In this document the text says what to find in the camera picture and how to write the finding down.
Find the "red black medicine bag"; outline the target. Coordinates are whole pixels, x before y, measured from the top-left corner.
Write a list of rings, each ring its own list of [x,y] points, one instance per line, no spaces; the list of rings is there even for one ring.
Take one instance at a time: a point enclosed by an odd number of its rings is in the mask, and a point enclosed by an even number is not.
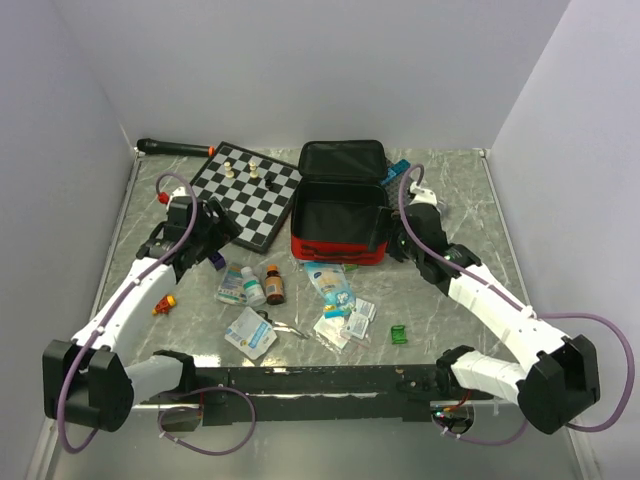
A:
[[[371,253],[369,237],[377,209],[389,207],[381,185],[387,176],[383,145],[377,140],[310,141],[301,149],[299,172],[290,227],[294,257],[380,263],[388,241]]]

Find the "brown medicine bottle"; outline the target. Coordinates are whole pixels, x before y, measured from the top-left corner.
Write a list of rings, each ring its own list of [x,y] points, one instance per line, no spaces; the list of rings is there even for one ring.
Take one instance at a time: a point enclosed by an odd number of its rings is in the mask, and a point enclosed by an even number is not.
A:
[[[279,268],[276,265],[268,265],[265,278],[266,302],[269,305],[280,305],[285,302],[284,283]]]

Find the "white blue mask packet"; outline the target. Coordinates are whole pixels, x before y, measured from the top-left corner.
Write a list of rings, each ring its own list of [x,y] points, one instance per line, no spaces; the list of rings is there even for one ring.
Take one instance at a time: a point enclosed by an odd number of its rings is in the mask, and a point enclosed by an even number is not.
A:
[[[251,307],[246,307],[226,329],[225,340],[250,360],[268,352],[277,340],[272,325]]]

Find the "white medicine bottle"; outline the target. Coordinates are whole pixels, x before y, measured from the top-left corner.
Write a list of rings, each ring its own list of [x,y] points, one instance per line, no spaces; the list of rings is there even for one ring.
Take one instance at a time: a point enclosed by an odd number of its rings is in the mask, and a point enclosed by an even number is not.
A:
[[[266,295],[252,268],[249,266],[242,267],[241,275],[247,304],[252,307],[265,304]]]

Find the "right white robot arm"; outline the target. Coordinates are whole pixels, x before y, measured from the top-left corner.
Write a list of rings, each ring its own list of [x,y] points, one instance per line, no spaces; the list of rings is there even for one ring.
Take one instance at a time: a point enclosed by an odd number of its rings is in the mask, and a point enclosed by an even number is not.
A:
[[[551,434],[600,399],[595,346],[569,337],[511,294],[471,250],[448,241],[435,206],[379,208],[374,239],[386,252],[412,261],[421,277],[461,305],[513,355],[506,362],[469,346],[446,351],[437,362],[436,385],[448,398],[479,391],[518,406],[526,420]]]

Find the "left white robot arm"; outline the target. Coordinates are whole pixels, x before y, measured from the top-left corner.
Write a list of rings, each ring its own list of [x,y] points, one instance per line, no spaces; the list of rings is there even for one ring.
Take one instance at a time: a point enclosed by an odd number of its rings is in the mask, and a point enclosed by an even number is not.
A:
[[[160,299],[188,269],[240,232],[218,200],[173,197],[166,220],[140,247],[116,293],[71,340],[54,340],[45,349],[45,415],[114,432],[133,406],[158,394],[164,392],[176,402],[192,398],[198,380],[192,356],[159,350],[136,365],[128,363],[128,356]]]

